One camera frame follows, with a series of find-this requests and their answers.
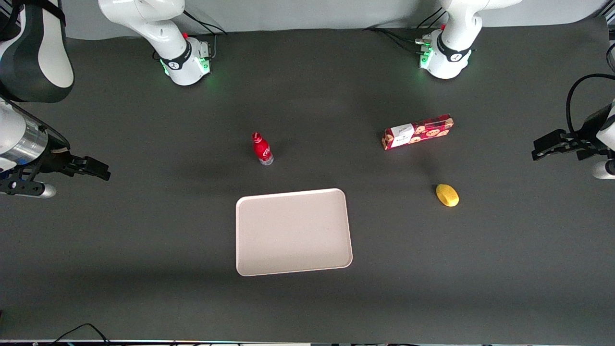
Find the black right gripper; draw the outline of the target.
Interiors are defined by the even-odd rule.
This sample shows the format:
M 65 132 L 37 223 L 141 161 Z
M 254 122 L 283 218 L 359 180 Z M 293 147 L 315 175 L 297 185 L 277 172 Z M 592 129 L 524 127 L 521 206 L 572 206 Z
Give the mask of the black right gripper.
M 68 149 L 46 152 L 40 158 L 41 173 L 84 174 L 109 181 L 109 166 L 91 157 L 75 156 Z

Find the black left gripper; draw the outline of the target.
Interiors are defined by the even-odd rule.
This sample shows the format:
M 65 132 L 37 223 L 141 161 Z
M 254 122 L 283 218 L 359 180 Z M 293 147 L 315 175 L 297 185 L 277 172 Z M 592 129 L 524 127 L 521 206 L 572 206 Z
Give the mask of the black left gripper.
M 593 114 L 587 116 L 580 130 L 576 132 L 581 143 L 589 146 L 589 148 L 580 144 L 578 144 L 578 147 L 571 145 L 569 135 L 565 130 L 555 130 L 534 140 L 534 150 L 531 152 L 532 160 L 538 161 L 556 153 L 574 151 L 576 151 L 576 157 L 579 161 L 595 155 L 606 155 L 609 159 L 613 159 L 614 145 L 604 144 L 597 138 L 598 131 L 608 122 L 612 109 L 612 105 L 607 105 L 593 112 Z

